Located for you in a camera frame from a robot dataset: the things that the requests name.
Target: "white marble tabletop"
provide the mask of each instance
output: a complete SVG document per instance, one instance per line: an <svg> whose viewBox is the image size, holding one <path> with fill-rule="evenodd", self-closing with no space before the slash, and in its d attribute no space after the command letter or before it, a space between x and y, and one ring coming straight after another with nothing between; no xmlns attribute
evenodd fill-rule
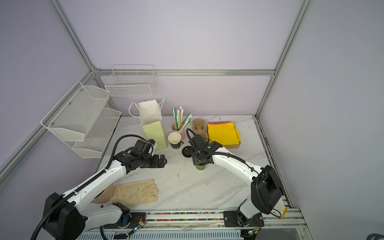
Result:
<svg viewBox="0 0 384 240"><path fill-rule="evenodd" d="M252 115L193 117L193 119L196 118L202 118L207 122L234 121L242 140L238 149L230 149L230 151L256 165L264 167L269 164ZM166 138L171 133L172 121L172 116L162 118ZM107 164L117 139L126 134L145 137L139 118L121 117L99 169ZM136 141L137 138L134 137L122 139L116 153L133 146ZM157 202L139 204L132 210L237 208L251 194L250 186L221 166L208 164L205 170L197 170L192 163L192 158L186 158L181 154L182 148L189 145L187 137L183 142L184 144L178 150L172 149L168 143L168 148L155 151L155 154L165 155L168 163L164 168L139 168L114 183L117 185L147 179L155 180L159 189Z"/></svg>

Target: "white wall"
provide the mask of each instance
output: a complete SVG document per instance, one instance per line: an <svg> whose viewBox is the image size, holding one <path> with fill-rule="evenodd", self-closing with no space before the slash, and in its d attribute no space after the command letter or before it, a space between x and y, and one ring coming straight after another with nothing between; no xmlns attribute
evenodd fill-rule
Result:
<svg viewBox="0 0 384 240"><path fill-rule="evenodd" d="M88 69L48 1L3 1L0 23L2 165ZM84 181L97 163L46 133L0 192L0 238L29 239L45 199ZM53 238L42 230L38 239Z"/></svg>
<svg viewBox="0 0 384 240"><path fill-rule="evenodd" d="M102 76L105 83L108 76ZM172 109L182 106L192 115L255 114L269 83L269 76L158 76L155 93L144 97L112 97L122 115L139 103L164 97L163 115L172 115ZM133 105L131 113L139 111Z"/></svg>
<svg viewBox="0 0 384 240"><path fill-rule="evenodd" d="M90 58L156 69L274 69L302 0L62 0Z"/></svg>
<svg viewBox="0 0 384 240"><path fill-rule="evenodd" d="M383 13L315 0L261 114L315 240L384 234Z"/></svg>

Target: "cardboard box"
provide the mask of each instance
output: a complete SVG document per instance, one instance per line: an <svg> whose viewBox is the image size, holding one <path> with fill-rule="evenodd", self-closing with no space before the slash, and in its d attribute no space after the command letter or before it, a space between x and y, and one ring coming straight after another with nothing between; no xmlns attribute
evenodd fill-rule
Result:
<svg viewBox="0 0 384 240"><path fill-rule="evenodd" d="M212 122L212 123L221 123L221 122L228 122L228 121L219 121L219 122ZM208 136L209 136L209 125L210 124L207 124ZM236 149L236 148L240 147L240 144L241 144L241 140L239 141L239 144L223 145L223 147L225 147L227 149Z"/></svg>

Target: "white mesh shelf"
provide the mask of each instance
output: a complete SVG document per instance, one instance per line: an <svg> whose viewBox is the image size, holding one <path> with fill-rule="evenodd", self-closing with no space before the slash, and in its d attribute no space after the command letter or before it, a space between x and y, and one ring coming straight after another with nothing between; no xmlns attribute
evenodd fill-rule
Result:
<svg viewBox="0 0 384 240"><path fill-rule="evenodd" d="M152 65L111 65L105 89L112 97L151 96L156 86Z"/></svg>
<svg viewBox="0 0 384 240"><path fill-rule="evenodd" d="M101 158L120 115L119 111L103 108L85 140L76 142L72 149L82 158Z"/></svg>
<svg viewBox="0 0 384 240"><path fill-rule="evenodd" d="M83 86L49 123L41 124L62 141L84 141L109 99L109 91Z"/></svg>

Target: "beige work glove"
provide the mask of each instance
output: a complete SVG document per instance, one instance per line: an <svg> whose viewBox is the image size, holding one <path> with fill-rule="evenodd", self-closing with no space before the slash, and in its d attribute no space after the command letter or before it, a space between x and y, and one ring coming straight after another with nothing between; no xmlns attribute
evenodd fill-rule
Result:
<svg viewBox="0 0 384 240"><path fill-rule="evenodd" d="M159 190L153 179L123 183L115 186L113 202L119 202L126 207L133 207L137 204L156 202L156 194L158 193Z"/></svg>

